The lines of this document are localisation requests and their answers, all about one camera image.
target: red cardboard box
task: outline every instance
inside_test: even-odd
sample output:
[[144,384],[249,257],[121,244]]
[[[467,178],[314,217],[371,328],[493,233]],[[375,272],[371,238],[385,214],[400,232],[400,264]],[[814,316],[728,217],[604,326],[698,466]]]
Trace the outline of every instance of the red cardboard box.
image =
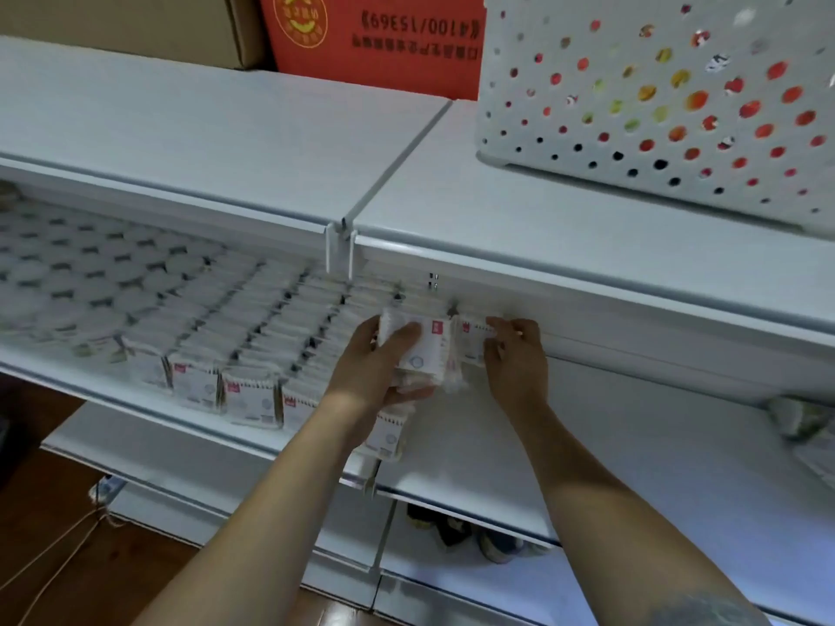
[[484,0],[261,0],[280,72],[478,97]]

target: lower shelf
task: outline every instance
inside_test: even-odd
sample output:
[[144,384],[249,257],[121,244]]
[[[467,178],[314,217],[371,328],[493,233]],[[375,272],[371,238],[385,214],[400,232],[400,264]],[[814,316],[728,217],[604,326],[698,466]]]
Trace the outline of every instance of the lower shelf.
[[451,552],[435,530],[421,531],[408,521],[406,506],[397,505],[382,553],[385,574],[434,589],[508,618],[544,626],[595,626],[563,550],[521,556],[496,565],[469,538]]
[[[130,381],[125,367],[124,363],[79,358],[65,347],[36,346],[8,336],[0,338],[0,372],[10,376],[265,459],[275,459],[292,438],[286,431],[238,426],[219,415],[190,408],[171,396],[142,388]],[[345,465],[341,481],[363,487],[376,467],[376,459],[354,452]]]
[[[43,448],[225,519],[270,462],[138,417],[85,404]],[[319,555],[369,570],[377,561],[391,502],[338,487],[317,538]]]
[[[110,512],[195,547],[203,547],[224,523],[214,514],[132,483],[128,483],[113,500]],[[314,553],[301,585],[359,608],[370,609],[379,579],[379,573],[364,573]]]
[[[764,609],[835,626],[835,496],[788,452],[764,411],[549,359],[550,403],[613,473]],[[378,493],[537,543],[556,543],[524,449],[489,396],[421,404]]]
[[374,613],[412,626],[518,626],[527,623],[385,573],[377,590]]

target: tattoo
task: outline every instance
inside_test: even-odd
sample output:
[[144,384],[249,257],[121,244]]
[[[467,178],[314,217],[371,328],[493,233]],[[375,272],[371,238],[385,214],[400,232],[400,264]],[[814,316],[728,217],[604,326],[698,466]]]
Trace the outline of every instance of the tattoo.
[[647,626],[770,626],[766,616],[738,600],[709,593],[687,595],[656,610]]

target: perforated basket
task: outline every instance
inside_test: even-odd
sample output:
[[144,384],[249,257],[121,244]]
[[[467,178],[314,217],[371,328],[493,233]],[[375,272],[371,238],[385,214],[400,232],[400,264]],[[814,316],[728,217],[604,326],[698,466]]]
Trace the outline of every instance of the perforated basket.
[[835,233],[835,0],[485,0],[496,163]]

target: cardboard box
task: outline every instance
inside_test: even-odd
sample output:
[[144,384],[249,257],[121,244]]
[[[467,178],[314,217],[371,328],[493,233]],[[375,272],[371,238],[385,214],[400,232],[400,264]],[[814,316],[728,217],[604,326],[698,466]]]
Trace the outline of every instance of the cardboard box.
[[0,0],[0,34],[245,69],[264,61],[258,0]]
[[484,0],[261,0],[280,72],[478,98]]

